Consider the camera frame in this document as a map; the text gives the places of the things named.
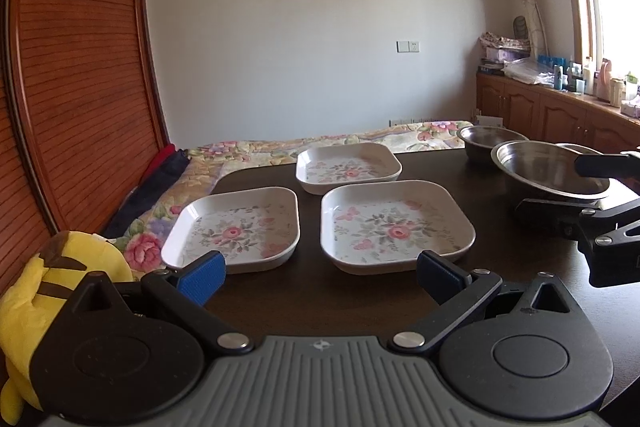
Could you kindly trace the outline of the clear plastic bag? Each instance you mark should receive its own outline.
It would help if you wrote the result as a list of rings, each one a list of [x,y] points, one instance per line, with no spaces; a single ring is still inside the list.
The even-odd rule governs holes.
[[[549,66],[539,63],[533,57],[520,58],[513,62],[507,62],[503,66],[503,74],[520,83],[535,86],[553,86],[554,72]]]

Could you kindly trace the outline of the large steel bowl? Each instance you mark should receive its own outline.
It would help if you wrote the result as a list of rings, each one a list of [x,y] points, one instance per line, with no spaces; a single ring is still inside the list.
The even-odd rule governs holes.
[[[506,176],[506,187],[524,197],[550,197],[595,202],[608,195],[608,179],[579,176],[577,150],[541,141],[510,141],[496,145],[491,160]]]

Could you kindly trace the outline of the floral bed quilt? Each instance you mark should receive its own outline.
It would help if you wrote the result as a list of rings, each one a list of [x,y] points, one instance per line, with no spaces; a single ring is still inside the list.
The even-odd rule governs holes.
[[[457,131],[469,124],[466,120],[434,120],[360,133],[288,141],[222,141],[191,148],[186,150],[190,164],[179,180],[150,210],[134,220],[123,236],[110,241],[122,252],[134,274],[142,275],[163,265],[160,250],[182,208],[212,193],[227,174],[292,164],[299,153],[313,146],[373,142],[386,145],[394,153],[461,148],[463,142]]]

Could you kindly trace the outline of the white wall switch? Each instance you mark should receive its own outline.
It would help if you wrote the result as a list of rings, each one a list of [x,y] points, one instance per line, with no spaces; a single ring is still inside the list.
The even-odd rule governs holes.
[[[411,40],[397,41],[396,50],[398,53],[419,53],[420,42]]]

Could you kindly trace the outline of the dark blue blanket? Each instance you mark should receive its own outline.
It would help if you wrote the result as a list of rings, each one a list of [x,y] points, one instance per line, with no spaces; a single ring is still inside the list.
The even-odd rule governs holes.
[[[107,239],[123,236],[134,220],[150,210],[186,171],[190,158],[185,150],[176,150],[147,176],[126,198],[102,230]]]

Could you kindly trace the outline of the wooden sideboard cabinet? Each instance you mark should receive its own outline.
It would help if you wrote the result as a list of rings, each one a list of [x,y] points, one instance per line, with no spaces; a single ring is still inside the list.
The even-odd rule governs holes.
[[[639,147],[639,121],[593,96],[529,86],[508,77],[476,76],[476,113],[532,140],[577,143],[602,153]]]

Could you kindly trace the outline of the wall socket strip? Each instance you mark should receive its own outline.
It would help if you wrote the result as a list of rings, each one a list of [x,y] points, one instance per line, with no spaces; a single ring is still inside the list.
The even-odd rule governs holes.
[[[425,121],[422,118],[398,118],[398,119],[390,119],[388,121],[388,127],[401,126],[402,124],[421,124],[421,122]]]

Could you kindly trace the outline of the yellow plush toy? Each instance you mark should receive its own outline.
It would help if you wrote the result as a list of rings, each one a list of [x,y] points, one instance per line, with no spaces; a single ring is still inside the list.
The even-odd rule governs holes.
[[[84,276],[106,273],[118,282],[134,274],[120,251],[96,234],[65,231],[48,239],[1,297],[1,351],[8,379],[1,390],[1,418],[10,426],[26,404],[40,408],[29,364],[49,326]]]

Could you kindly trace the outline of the stack of papers and boxes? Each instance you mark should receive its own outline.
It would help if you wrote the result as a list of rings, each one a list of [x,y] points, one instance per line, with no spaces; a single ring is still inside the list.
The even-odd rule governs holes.
[[[482,48],[482,57],[478,70],[485,74],[502,75],[506,64],[529,57],[530,43],[528,39],[503,37],[485,31],[478,38]]]

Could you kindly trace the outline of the small steel bowl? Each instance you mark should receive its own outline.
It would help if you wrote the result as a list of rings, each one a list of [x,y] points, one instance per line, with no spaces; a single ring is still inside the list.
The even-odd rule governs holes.
[[[498,145],[511,141],[527,141],[525,135],[503,127],[468,126],[457,131],[470,161],[491,162],[491,151]]]

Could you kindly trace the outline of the pink bottle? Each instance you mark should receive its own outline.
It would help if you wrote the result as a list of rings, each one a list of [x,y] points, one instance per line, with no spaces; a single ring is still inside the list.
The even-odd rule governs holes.
[[[597,98],[611,102],[611,83],[612,83],[612,62],[608,58],[604,58],[598,76]]]

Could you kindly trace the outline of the red cloth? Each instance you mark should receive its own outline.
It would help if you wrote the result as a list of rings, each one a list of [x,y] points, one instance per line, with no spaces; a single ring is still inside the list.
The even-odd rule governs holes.
[[[141,176],[141,178],[139,180],[139,183],[142,184],[146,179],[149,178],[149,176],[152,176],[152,174],[158,168],[160,168],[160,166],[163,164],[163,162],[168,157],[170,157],[173,153],[175,153],[175,151],[176,151],[176,147],[172,143],[169,143],[166,146],[164,146],[163,148],[161,148],[158,151],[158,153],[153,157],[153,159],[149,163],[148,167],[145,168],[144,173],[142,173],[142,176]]]

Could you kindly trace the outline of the wooden louvered wardrobe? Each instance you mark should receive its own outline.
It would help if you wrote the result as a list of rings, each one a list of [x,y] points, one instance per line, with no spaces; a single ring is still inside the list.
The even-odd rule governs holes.
[[[97,232],[167,144],[145,0],[1,0],[1,283]]]

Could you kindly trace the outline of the floral square plate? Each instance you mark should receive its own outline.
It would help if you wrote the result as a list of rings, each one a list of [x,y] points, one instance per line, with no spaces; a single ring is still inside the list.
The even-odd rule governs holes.
[[[311,147],[299,153],[295,176],[311,195],[324,195],[339,186],[396,181],[402,165],[383,144],[355,143]]]
[[[214,194],[181,210],[162,248],[162,260],[184,268],[209,251],[224,256],[229,274],[276,269],[300,239],[298,199],[282,186]]]
[[[451,194],[431,181],[345,185],[321,199],[320,246],[349,274],[413,270],[422,251],[454,261],[475,239]]]

